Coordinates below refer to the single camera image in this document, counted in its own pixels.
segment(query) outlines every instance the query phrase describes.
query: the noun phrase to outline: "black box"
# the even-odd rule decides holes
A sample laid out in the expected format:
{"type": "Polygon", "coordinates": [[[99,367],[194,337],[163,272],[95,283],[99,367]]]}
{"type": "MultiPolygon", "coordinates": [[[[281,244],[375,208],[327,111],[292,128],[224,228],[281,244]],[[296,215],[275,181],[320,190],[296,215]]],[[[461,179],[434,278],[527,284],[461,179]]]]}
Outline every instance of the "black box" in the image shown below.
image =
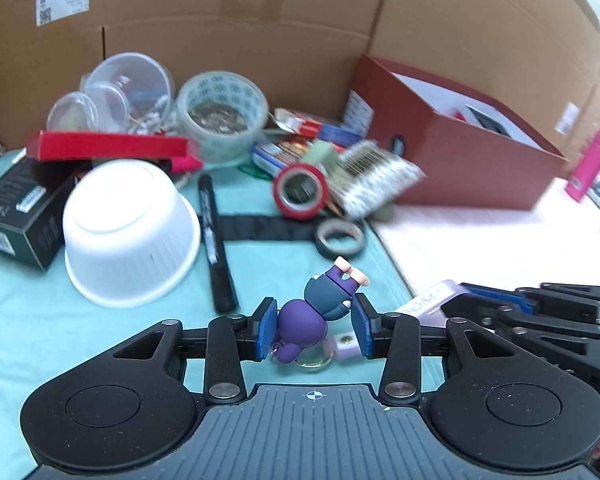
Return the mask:
{"type": "Polygon", "coordinates": [[[47,269],[64,244],[62,212],[90,162],[21,158],[0,178],[0,253],[47,269]]]}

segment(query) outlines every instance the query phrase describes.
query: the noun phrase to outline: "pink bottle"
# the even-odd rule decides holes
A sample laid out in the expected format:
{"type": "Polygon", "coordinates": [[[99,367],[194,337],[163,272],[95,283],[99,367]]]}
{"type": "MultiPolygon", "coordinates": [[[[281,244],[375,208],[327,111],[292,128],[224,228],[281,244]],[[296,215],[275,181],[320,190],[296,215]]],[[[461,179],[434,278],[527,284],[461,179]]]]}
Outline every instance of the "pink bottle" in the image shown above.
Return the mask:
{"type": "Polygon", "coordinates": [[[576,202],[580,202],[587,193],[596,175],[600,172],[600,130],[596,133],[587,148],[587,151],[582,155],[580,162],[573,171],[564,190],[576,202]]]}

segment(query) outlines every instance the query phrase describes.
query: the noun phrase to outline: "gray ridged plate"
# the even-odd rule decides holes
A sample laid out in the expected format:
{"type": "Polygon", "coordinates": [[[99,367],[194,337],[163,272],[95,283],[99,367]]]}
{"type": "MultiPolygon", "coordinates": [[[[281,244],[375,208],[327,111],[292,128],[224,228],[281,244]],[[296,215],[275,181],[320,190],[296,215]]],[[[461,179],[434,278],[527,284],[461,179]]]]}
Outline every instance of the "gray ridged plate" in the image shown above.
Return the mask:
{"type": "MultiPolygon", "coordinates": [[[[29,480],[93,480],[48,467],[29,480]]],[[[367,386],[260,386],[238,406],[207,412],[170,455],[99,480],[510,480],[457,457],[417,410],[388,408],[367,386]]],[[[536,480],[594,480],[580,465],[536,480]]]]}

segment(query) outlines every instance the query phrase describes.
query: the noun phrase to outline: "red tape roll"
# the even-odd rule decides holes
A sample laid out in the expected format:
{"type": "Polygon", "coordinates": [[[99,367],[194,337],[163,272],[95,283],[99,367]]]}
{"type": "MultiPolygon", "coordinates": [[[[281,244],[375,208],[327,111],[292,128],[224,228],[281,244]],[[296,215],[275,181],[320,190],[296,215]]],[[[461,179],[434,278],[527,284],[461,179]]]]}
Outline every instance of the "red tape roll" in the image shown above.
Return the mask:
{"type": "Polygon", "coordinates": [[[280,212],[295,220],[308,220],[318,215],[329,199],[329,187],[324,174],[315,166],[305,162],[297,162],[281,170],[273,181],[273,200],[280,212]],[[296,176],[305,176],[314,191],[313,195],[305,202],[294,200],[289,196],[289,184],[296,176]]]}

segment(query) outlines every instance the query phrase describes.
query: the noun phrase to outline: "figurine body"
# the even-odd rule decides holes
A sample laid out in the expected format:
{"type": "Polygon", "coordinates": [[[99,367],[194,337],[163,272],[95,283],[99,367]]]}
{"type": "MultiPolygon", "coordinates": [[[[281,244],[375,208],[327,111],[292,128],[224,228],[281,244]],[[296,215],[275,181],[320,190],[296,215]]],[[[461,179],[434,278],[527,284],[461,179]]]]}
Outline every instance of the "figurine body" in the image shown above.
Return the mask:
{"type": "Polygon", "coordinates": [[[318,344],[327,335],[327,321],[345,317],[351,298],[367,277],[344,258],[304,288],[304,300],[287,301],[278,313],[278,333],[272,350],[281,363],[294,361],[303,349],[318,344]]]}

